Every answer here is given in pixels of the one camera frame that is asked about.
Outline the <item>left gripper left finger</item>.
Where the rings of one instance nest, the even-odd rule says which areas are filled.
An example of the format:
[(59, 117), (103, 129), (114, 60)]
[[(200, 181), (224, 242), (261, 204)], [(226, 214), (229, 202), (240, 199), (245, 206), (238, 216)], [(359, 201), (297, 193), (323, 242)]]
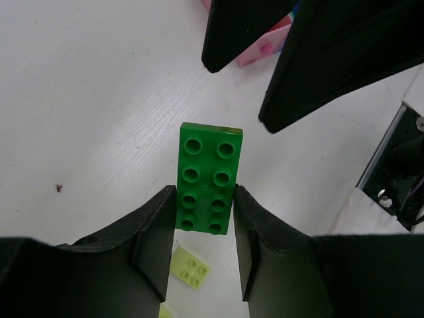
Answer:
[(157, 317), (165, 301), (176, 188), (73, 244), (1, 239), (2, 317)]

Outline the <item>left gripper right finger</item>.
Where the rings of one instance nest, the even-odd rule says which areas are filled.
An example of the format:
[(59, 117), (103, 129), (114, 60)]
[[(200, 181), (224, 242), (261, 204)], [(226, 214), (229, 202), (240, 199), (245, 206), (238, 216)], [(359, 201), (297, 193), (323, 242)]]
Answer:
[(234, 192), (242, 298), (251, 317), (422, 317), (422, 235), (308, 236)]

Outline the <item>green lego plate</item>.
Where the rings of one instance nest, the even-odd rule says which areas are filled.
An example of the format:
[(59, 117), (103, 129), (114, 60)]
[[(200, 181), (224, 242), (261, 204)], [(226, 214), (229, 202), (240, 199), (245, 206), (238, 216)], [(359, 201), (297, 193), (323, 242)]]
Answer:
[(226, 235), (243, 131), (182, 123), (178, 152), (176, 228)]

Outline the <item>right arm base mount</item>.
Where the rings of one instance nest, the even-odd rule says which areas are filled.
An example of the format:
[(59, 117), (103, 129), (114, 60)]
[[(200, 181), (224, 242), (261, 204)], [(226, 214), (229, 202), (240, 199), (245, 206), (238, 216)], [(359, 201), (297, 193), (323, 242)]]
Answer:
[(423, 116), (401, 104), (357, 183), (408, 231), (423, 224)]

